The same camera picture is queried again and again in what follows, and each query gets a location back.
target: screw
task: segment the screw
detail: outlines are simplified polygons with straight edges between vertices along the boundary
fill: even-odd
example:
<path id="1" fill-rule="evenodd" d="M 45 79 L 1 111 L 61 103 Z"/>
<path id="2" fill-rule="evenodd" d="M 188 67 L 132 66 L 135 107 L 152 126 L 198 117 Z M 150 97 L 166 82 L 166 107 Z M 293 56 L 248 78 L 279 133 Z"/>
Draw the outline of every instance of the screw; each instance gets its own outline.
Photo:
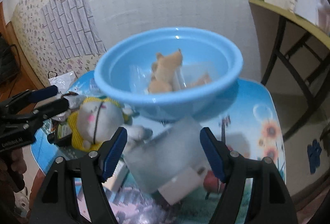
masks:
<path id="1" fill-rule="evenodd" d="M 270 157 L 265 157 L 264 161 L 268 164 L 271 164 L 273 162 L 272 158 L 270 158 Z"/>
<path id="2" fill-rule="evenodd" d="M 90 158 L 95 158 L 96 156 L 97 156 L 97 151 L 95 151 L 95 150 L 93 150 L 93 151 L 90 151 L 89 153 L 88 153 L 88 156 L 90 157 Z"/>
<path id="3" fill-rule="evenodd" d="M 240 156 L 240 154 L 235 150 L 232 150 L 229 154 L 230 154 L 231 157 L 234 157 L 234 158 Z"/>
<path id="4" fill-rule="evenodd" d="M 62 156 L 57 157 L 57 158 L 55 159 L 55 163 L 60 164 L 63 160 L 64 160 L 64 159 L 63 159 Z"/>

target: table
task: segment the table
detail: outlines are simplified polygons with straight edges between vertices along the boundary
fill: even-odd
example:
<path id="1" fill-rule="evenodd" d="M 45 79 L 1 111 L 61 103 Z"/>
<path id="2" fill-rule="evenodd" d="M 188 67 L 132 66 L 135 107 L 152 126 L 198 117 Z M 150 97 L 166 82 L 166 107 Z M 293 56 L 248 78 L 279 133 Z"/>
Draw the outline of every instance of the table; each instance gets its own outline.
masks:
<path id="1" fill-rule="evenodd" d="M 76 85 L 84 85 L 93 78 L 93 72 L 85 74 L 76 81 Z M 226 144 L 242 155 L 251 159 L 264 156 L 273 158 L 285 181 L 286 167 L 282 134 L 272 98 L 261 84 L 238 79 L 230 89 L 221 94 L 214 103 L 194 119 L 201 126 L 208 126 L 220 139 L 222 135 L 222 119 L 230 116 L 231 123 L 225 127 Z M 141 124 L 153 130 L 153 135 L 161 133 L 171 124 L 152 121 L 141 116 L 133 118 L 134 124 Z M 78 158 L 83 152 L 67 147 L 59 149 L 49 144 L 45 133 L 40 129 L 36 133 L 36 143 L 31 145 L 34 158 L 41 170 L 47 173 L 54 159 L 64 156 L 66 159 Z M 243 223 L 251 195 L 252 180 L 245 184 L 244 196 L 236 223 Z M 183 201 L 173 206 L 161 206 L 149 194 L 139 190 L 133 176 L 129 173 L 118 193 L 106 190 L 106 196 L 113 213 L 119 219 L 129 223 L 208 223 L 220 198 L 220 194 L 212 193 L 205 200 L 206 190 L 200 186 Z"/>
<path id="2" fill-rule="evenodd" d="M 322 42 L 327 48 L 330 49 L 330 37 L 325 34 L 321 29 L 317 26 L 309 22 L 308 20 L 288 11 L 281 7 L 266 3 L 261 0 L 249 0 L 249 3 L 253 5 L 257 5 L 263 7 L 264 9 L 273 11 L 279 15 L 278 22 L 278 30 L 275 39 L 275 44 L 273 47 L 273 51 L 271 53 L 271 57 L 269 59 L 265 74 L 261 80 L 261 84 L 266 85 L 267 81 L 272 73 L 272 70 L 275 66 L 275 62 L 277 59 L 280 59 L 281 62 L 285 65 L 285 67 L 289 70 L 293 78 L 298 83 L 300 89 L 302 90 L 305 98 L 307 99 L 308 109 L 307 111 L 300 117 L 300 119 L 283 135 L 283 140 L 286 141 L 290 137 L 292 137 L 313 115 L 314 112 L 321 106 L 323 101 L 328 95 L 330 90 L 330 71 L 327 71 L 327 68 L 330 66 L 330 53 L 323 58 L 317 55 L 314 50 L 309 47 L 306 42 L 309 40 L 311 36 L 316 37 L 320 42 Z M 280 48 L 282 45 L 284 32 L 286 28 L 286 23 L 291 22 L 301 28 L 303 28 L 306 32 L 305 34 L 285 53 L 282 54 L 280 52 Z M 305 79 L 303 79 L 297 70 L 290 63 L 290 58 L 301 48 L 305 47 L 308 49 L 311 54 L 319 60 L 319 66 Z M 327 72 L 323 83 L 316 94 L 313 94 L 310 91 L 311 84 L 319 78 L 319 76 Z"/>

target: stuffed animal toy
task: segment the stuffed animal toy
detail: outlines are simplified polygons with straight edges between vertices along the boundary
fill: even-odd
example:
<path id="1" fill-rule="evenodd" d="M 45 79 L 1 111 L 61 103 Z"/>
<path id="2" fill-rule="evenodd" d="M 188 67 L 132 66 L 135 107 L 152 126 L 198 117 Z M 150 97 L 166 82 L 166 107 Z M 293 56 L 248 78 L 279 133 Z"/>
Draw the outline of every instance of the stuffed animal toy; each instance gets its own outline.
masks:
<path id="1" fill-rule="evenodd" d="M 151 66 L 153 71 L 151 82 L 148 87 L 149 93 L 171 92 L 173 90 L 172 82 L 175 70 L 182 65 L 181 50 L 163 56 L 161 53 L 156 54 L 157 61 Z"/>
<path id="2" fill-rule="evenodd" d="M 83 151 L 98 150 L 122 126 L 127 130 L 128 143 L 124 152 L 128 152 L 152 135 L 152 131 L 143 126 L 126 125 L 128 119 L 129 116 L 123 113 L 116 101 L 109 98 L 86 98 L 79 111 L 71 114 L 68 119 L 72 129 L 72 146 Z"/>

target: blue cloth item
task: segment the blue cloth item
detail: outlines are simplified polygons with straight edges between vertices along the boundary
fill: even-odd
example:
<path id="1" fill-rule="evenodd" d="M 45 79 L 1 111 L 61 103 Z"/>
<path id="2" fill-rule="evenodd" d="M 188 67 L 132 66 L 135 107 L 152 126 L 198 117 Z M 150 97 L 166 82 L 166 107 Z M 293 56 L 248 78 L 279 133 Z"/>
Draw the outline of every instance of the blue cloth item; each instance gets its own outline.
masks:
<path id="1" fill-rule="evenodd" d="M 318 168 L 321 164 L 320 161 L 321 152 L 322 149 L 320 147 L 320 143 L 316 139 L 313 140 L 312 145 L 307 146 L 307 154 L 310 163 L 311 174 L 314 174 L 316 172 L 316 168 Z"/>

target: blue plastic bowl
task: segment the blue plastic bowl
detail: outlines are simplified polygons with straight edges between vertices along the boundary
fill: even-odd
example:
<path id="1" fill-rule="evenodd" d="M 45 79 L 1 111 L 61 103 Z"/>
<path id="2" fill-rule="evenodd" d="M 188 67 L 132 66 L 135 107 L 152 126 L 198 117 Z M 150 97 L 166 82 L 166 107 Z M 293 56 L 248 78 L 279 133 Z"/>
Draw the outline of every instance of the blue plastic bowl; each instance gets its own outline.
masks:
<path id="1" fill-rule="evenodd" d="M 165 94 L 135 94 L 130 91 L 130 65 L 150 69 L 156 53 L 168 55 L 181 49 L 184 64 L 210 61 L 220 79 L 205 86 Z M 194 115 L 214 101 L 238 78 L 243 58 L 227 38 L 189 27 L 159 28 L 133 35 L 105 53 L 95 68 L 95 82 L 110 98 L 129 104 L 141 115 L 160 121 L 175 121 Z"/>

